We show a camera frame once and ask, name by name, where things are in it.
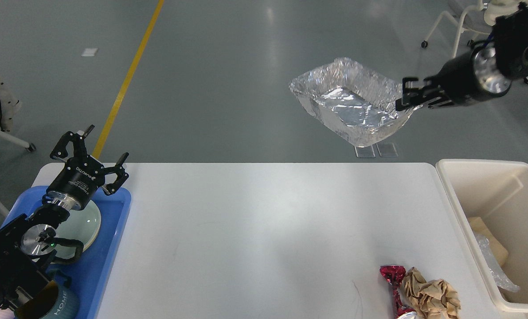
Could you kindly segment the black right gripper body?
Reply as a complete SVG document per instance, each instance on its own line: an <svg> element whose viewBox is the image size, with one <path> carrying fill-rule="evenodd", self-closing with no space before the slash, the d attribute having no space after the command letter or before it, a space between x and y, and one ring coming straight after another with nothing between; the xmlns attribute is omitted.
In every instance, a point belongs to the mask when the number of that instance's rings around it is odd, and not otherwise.
<svg viewBox="0 0 528 319"><path fill-rule="evenodd" d="M505 96L512 81L499 71L493 47L476 47L452 60L432 77L450 105L469 106Z"/></svg>

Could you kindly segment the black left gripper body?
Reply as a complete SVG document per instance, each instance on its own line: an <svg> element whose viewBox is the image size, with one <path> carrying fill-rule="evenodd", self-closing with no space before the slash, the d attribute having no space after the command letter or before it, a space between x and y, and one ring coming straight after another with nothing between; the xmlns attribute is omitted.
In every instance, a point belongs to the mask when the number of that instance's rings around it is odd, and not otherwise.
<svg viewBox="0 0 528 319"><path fill-rule="evenodd" d="M105 183L104 165L95 159L69 159L47 188L47 198L66 210L83 210Z"/></svg>

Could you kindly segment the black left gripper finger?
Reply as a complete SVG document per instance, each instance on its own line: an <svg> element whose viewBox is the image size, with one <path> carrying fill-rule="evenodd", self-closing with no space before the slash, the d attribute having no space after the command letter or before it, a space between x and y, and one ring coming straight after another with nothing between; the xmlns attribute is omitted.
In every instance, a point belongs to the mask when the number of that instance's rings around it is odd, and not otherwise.
<svg viewBox="0 0 528 319"><path fill-rule="evenodd" d="M92 132L95 125L90 125L85 131L64 133L53 150L51 159L62 161L67 166L96 166L96 159L87 153L86 137Z"/></svg>
<svg viewBox="0 0 528 319"><path fill-rule="evenodd" d="M106 183L101 186L106 196L110 196L118 192L118 190L122 187L122 185L129 178L129 174L125 171L125 168L123 167L128 156L129 156L129 153L123 153L121 157L118 159L118 161L114 164L114 166L102 167L99 170L99 175L101 176L107 176L111 174L116 175L116 179L112 183Z"/></svg>

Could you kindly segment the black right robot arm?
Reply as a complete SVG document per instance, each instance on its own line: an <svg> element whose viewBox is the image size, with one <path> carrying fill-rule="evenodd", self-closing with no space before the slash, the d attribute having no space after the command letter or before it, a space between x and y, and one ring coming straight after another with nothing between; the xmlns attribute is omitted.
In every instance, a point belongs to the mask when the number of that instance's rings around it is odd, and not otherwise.
<svg viewBox="0 0 528 319"><path fill-rule="evenodd" d="M505 96L513 81L528 76L528 3L499 16L485 40L471 44L468 52L447 61L440 71L414 87L416 77L403 78L397 111L469 106Z"/></svg>

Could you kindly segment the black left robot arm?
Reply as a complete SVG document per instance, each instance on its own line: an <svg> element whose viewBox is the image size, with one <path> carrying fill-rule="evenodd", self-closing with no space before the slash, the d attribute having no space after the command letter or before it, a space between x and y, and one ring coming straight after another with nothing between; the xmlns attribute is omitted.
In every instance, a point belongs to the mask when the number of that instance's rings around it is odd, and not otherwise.
<svg viewBox="0 0 528 319"><path fill-rule="evenodd" d="M12 309L19 319L45 317L42 307L51 292L57 292L59 305L48 313L73 318L67 311L68 293L47 275L50 264L70 265L83 253L77 239L57 236L60 225L74 210L86 208L97 190L113 195L129 178L123 153L110 167L105 167L87 153L85 139L94 129L64 133L50 158L64 163L59 175L42 197L42 204L31 215L20 214L0 228L0 310Z"/></svg>

